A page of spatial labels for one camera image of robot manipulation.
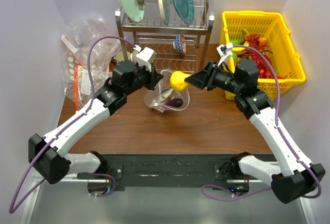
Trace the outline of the grey toy fish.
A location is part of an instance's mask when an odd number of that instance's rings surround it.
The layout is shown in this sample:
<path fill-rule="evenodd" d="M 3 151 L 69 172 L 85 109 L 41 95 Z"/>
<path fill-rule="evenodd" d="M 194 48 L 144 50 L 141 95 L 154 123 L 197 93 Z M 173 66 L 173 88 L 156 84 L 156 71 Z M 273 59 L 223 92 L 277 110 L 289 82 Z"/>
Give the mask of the grey toy fish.
<path fill-rule="evenodd" d="M 173 88 L 172 87 L 168 87 L 164 90 L 162 90 L 157 97 L 155 97 L 152 101 L 152 106 L 157 106 L 160 103 L 165 102 L 166 100 L 168 100 L 171 95 L 173 93 Z"/>

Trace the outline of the yellow toy lemon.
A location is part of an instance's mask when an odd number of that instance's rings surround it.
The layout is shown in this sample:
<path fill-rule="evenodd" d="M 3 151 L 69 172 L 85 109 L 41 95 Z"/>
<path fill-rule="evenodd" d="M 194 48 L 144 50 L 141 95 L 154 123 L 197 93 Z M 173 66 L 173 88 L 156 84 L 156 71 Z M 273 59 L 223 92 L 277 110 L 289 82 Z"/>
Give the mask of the yellow toy lemon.
<path fill-rule="evenodd" d="M 184 73 L 182 71 L 175 71 L 172 73 L 170 77 L 170 85 L 175 91 L 184 91 L 188 86 L 189 83 L 185 81 L 190 74 Z"/>

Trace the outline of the clear zip top bag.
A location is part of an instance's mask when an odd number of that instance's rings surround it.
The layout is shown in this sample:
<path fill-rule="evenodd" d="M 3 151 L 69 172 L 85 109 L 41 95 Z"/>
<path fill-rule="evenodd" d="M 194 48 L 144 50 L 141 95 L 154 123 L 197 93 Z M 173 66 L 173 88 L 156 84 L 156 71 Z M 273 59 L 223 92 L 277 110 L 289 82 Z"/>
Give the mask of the clear zip top bag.
<path fill-rule="evenodd" d="M 170 77 L 173 71 L 163 69 L 160 74 L 163 79 L 156 85 L 154 90 L 149 90 L 144 96 L 144 103 L 147 107 L 155 109 L 161 113 L 165 111 L 182 111 L 190 103 L 188 89 L 176 91 L 170 85 Z"/>

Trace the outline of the purple toy eggplant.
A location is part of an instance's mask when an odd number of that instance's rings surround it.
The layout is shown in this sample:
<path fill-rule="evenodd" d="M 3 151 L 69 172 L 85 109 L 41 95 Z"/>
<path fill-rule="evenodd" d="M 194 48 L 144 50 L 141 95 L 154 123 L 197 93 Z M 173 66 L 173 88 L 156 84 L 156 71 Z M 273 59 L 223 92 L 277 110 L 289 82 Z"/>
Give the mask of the purple toy eggplant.
<path fill-rule="evenodd" d="M 166 106 L 179 108 L 183 105 L 183 100 L 181 98 L 173 98 L 171 100 L 164 101 L 162 104 Z"/>

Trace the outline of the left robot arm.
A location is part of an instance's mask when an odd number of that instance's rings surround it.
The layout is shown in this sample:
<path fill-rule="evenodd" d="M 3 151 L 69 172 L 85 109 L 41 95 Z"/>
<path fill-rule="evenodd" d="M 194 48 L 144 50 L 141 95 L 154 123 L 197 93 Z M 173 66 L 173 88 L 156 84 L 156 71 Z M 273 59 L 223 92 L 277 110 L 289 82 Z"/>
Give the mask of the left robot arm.
<path fill-rule="evenodd" d="M 112 76 L 75 115 L 44 136 L 34 134 L 30 137 L 30 164 L 50 184 L 76 173 L 90 173 L 96 179 L 103 178 L 109 171 L 108 162 L 99 153 L 70 154 L 69 150 L 94 126 L 125 105 L 130 94 L 143 87 L 154 90 L 162 78 L 163 75 L 154 68 L 131 61 L 120 62 Z"/>

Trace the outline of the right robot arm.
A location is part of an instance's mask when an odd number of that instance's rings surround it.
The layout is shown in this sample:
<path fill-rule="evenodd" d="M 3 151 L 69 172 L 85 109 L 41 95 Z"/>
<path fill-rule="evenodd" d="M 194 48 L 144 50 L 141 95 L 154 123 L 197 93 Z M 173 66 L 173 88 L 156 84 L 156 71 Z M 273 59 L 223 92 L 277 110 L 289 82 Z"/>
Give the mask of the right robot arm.
<path fill-rule="evenodd" d="M 220 169 L 235 179 L 249 175 L 261 180 L 285 204 L 300 197 L 317 198 L 322 193 L 320 182 L 325 169 L 321 164 L 314 164 L 293 141 L 272 101 L 258 88 L 258 77 L 256 63 L 243 59 L 233 73 L 210 62 L 202 71 L 184 79 L 184 83 L 198 89 L 221 88 L 234 93 L 237 108 L 262 135 L 278 163 L 274 166 L 243 152 L 233 156 Z"/>

